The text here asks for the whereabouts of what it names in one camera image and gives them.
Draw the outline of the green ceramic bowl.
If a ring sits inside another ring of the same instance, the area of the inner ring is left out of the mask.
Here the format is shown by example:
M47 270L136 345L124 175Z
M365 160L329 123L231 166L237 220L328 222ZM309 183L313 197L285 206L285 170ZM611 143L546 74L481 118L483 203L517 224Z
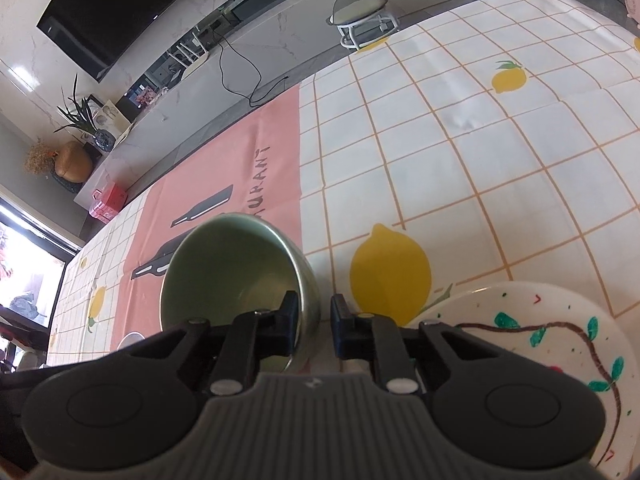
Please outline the green ceramic bowl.
M228 325L242 313L276 310L290 290L298 296L294 353L265 359L266 372L306 366L321 320L320 289L282 231L250 214L221 214L192 230L172 255L160 288L160 327L191 318Z

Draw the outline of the white painted fruit plate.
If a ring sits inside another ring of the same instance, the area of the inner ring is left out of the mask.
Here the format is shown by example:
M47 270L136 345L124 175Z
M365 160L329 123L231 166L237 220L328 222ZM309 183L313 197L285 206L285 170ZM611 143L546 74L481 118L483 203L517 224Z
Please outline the white painted fruit plate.
M455 292L409 326L439 321L572 376L596 394L605 428L591 463L623 479L639 443L639 365L614 318L586 297L556 285L498 282Z

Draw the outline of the pink storage box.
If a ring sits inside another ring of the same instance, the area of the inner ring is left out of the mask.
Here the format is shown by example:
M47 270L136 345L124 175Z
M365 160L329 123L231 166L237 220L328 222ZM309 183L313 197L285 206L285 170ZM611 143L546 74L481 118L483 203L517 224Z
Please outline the pink storage box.
M111 182L92 194L89 214L92 218L107 224L122 210L127 199L127 192L115 182Z

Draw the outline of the brown round vase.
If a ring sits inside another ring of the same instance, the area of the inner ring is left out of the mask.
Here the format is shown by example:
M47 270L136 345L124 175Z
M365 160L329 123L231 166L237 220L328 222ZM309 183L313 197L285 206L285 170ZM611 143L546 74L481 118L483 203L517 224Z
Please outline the brown round vase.
M54 172L58 177L70 183L84 184L92 170L93 161L80 143L67 142L56 152Z

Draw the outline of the lemon checkered tablecloth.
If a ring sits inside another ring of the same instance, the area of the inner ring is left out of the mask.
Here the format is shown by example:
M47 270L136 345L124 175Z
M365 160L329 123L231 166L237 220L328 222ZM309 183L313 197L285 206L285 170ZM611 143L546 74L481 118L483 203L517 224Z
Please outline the lemon checkered tablecloth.
M639 365L639 36L575 0L480 0L319 70L206 142L68 266L51 365L160 330L186 233L254 214L323 296L412 321L455 292L531 282L614 318Z

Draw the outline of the blue vase with plant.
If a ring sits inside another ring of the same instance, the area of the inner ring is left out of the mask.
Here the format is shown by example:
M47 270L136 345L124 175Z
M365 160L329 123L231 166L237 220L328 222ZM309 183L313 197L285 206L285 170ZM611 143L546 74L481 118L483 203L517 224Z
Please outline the blue vase with plant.
M90 110L89 99L78 99L77 81L78 77L75 77L72 95L66 98L72 106L64 105L58 107L58 112L66 120L66 124L63 127L57 128L56 131L61 131L64 128L75 128L93 140L94 145L100 151L109 153L113 151L115 147L116 138L109 131L100 128L96 124L92 111Z

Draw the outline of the white wifi router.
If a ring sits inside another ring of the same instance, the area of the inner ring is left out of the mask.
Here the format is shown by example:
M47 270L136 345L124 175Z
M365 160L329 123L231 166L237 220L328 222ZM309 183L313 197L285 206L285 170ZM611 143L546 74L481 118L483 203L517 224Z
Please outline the white wifi router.
M183 65L182 78L186 79L198 70L209 58L209 50L206 49L196 32L184 36L176 45L177 51L186 59Z

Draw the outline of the white rolling stool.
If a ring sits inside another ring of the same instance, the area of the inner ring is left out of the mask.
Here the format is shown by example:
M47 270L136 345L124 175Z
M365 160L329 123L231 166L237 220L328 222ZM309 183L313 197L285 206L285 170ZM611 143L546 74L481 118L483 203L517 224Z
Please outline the white rolling stool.
M388 10L390 0L335 0L326 22L340 34L340 45L360 51L393 35L399 22Z

